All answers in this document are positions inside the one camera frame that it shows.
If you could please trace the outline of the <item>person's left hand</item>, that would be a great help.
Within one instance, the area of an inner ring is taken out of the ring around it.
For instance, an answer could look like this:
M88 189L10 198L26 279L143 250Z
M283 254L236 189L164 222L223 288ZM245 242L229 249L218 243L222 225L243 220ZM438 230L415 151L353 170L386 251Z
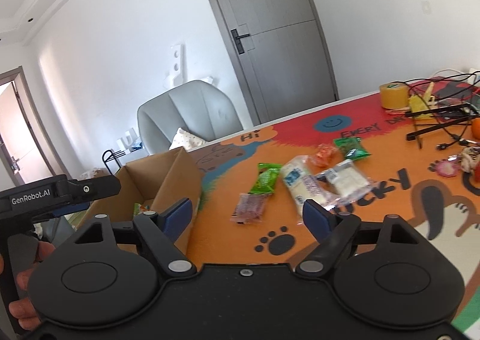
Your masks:
M32 271L55 250L52 243L32 236L17 234L1 246L1 306L7 336L17 339L40 324L40 319L27 296Z

